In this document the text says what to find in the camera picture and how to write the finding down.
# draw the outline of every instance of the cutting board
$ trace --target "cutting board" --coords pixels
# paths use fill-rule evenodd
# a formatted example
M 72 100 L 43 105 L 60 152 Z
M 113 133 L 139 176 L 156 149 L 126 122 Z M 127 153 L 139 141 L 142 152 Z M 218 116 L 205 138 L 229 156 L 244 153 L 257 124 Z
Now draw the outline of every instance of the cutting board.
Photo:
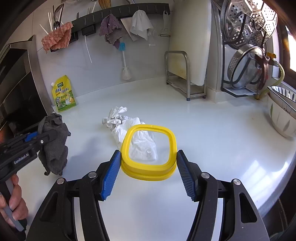
M 169 50 L 185 51 L 189 56 L 191 82 L 205 82 L 211 37 L 211 1 L 179 0 L 174 7 Z M 186 79 L 185 59 L 168 55 L 169 72 Z

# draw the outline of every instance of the white bowl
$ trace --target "white bowl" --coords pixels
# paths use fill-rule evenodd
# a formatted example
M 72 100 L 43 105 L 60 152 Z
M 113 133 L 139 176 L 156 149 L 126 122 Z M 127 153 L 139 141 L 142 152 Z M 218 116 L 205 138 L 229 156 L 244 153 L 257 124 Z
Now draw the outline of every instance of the white bowl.
M 271 86 L 290 106 L 296 109 L 296 94 L 279 86 Z
M 284 109 L 286 112 L 288 112 L 293 118 L 296 119 L 296 110 L 288 104 L 281 96 L 278 94 L 273 88 L 268 86 L 268 89 L 270 90 L 269 92 L 269 97 L 276 103 L 278 104 L 282 109 Z
M 296 120 L 282 109 L 276 102 L 267 96 L 267 106 L 272 125 L 283 137 L 296 136 Z

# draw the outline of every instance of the yellow container lid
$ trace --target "yellow container lid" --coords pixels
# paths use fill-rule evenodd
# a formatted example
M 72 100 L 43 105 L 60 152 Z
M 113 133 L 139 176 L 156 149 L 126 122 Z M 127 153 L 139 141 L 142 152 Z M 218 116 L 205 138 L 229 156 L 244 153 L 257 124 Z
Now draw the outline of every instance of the yellow container lid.
M 167 135 L 170 143 L 168 161 L 163 165 L 146 165 L 134 162 L 129 157 L 129 147 L 136 131 L 156 131 Z M 169 178 L 176 169 L 177 142 L 174 133 L 168 128 L 153 125 L 135 125 L 131 127 L 121 146 L 121 168 L 128 176 L 145 181 L 162 181 Z

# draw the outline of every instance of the dark gray towel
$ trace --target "dark gray towel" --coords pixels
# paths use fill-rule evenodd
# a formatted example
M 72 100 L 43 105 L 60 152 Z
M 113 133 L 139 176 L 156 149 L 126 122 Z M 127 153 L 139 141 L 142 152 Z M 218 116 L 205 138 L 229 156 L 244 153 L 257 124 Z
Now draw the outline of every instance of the dark gray towel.
M 119 49 L 119 39 L 126 33 L 126 29 L 118 19 L 113 14 L 110 14 L 103 19 L 99 36 L 105 35 L 105 41 Z
M 52 113 L 40 121 L 38 134 L 49 130 L 56 130 L 57 138 L 41 148 L 38 157 L 45 169 L 49 169 L 55 175 L 62 175 L 67 164 L 68 147 L 65 146 L 68 136 L 71 136 L 67 126 L 62 121 L 62 116 Z

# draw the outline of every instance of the human hand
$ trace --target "human hand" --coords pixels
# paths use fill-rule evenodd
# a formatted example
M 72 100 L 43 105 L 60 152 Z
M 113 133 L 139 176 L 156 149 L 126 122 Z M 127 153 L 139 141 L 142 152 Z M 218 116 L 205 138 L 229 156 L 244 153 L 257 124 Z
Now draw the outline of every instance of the human hand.
M 13 183 L 13 191 L 9 199 L 9 207 L 13 211 L 12 216 L 15 220 L 22 220 L 28 216 L 28 208 L 25 201 L 22 199 L 22 189 L 18 185 L 19 178 L 16 174 L 11 177 Z M 15 227 L 13 222 L 7 216 L 3 208 L 6 206 L 6 201 L 3 195 L 0 195 L 0 212 L 5 221 L 11 226 Z

